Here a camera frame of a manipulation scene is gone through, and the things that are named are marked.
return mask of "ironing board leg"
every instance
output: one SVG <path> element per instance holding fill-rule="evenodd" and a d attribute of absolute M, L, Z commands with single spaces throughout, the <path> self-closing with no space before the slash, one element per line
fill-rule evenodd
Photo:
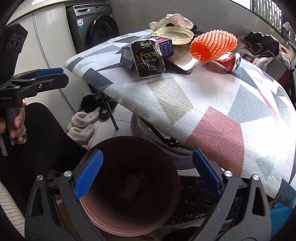
<path fill-rule="evenodd" d="M 106 96 L 105 96 L 105 94 L 104 94 L 103 92 L 101 92 L 101 95 L 102 95 L 102 100 L 103 100 L 103 102 L 104 102 L 104 104 L 105 104 L 105 107 L 106 107 L 106 109 L 107 109 L 107 111 L 108 111 L 108 113 L 109 113 L 109 116 L 110 116 L 110 118 L 111 118 L 111 120 L 112 120 L 112 122 L 113 122 L 114 128 L 115 128 L 115 130 L 118 131 L 119 128 L 118 128 L 118 126 L 117 126 L 117 124 L 116 124 L 116 121 L 115 121 L 114 116 L 113 116 L 113 114 L 112 114 L 112 111 L 111 111 L 111 109 L 110 109 L 109 103 L 108 103 L 108 101 L 106 100 Z"/>

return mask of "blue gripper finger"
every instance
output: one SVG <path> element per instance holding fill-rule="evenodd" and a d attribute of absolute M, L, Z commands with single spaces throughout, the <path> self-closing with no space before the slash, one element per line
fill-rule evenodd
<path fill-rule="evenodd" d="M 52 74 L 63 74 L 64 70 L 62 68 L 52 68 L 52 69 L 42 69 L 37 74 L 36 77 L 42 77 Z"/>
<path fill-rule="evenodd" d="M 215 197 L 221 197 L 221 180 L 210 166 L 208 158 L 196 149 L 192 153 L 192 161 L 207 191 Z"/>
<path fill-rule="evenodd" d="M 103 153 L 100 150 L 95 150 L 90 156 L 85 168 L 75 179 L 74 196 L 77 200 L 88 193 L 102 165 Z"/>

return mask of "plastic lid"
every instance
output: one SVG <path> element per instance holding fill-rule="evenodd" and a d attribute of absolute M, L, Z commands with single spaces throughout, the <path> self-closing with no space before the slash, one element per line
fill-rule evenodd
<path fill-rule="evenodd" d="M 164 27 L 156 31 L 157 36 L 169 38 L 174 45 L 188 44 L 194 34 L 186 28 L 181 27 Z"/>

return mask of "washing machine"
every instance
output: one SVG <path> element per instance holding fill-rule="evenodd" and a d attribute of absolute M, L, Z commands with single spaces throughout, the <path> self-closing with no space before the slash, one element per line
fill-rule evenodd
<path fill-rule="evenodd" d="M 110 4 L 68 6 L 66 13 L 77 53 L 119 36 Z"/>

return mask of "clothes pile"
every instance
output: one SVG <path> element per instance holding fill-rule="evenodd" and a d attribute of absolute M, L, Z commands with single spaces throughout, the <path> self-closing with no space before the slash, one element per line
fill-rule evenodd
<path fill-rule="evenodd" d="M 282 62 L 283 74 L 279 79 L 272 77 L 284 86 L 291 74 L 291 62 L 289 54 L 280 46 L 277 39 L 272 35 L 250 32 L 243 38 L 243 42 L 247 48 L 241 49 L 241 56 L 263 71 L 268 72 L 268 65 L 274 60 Z"/>

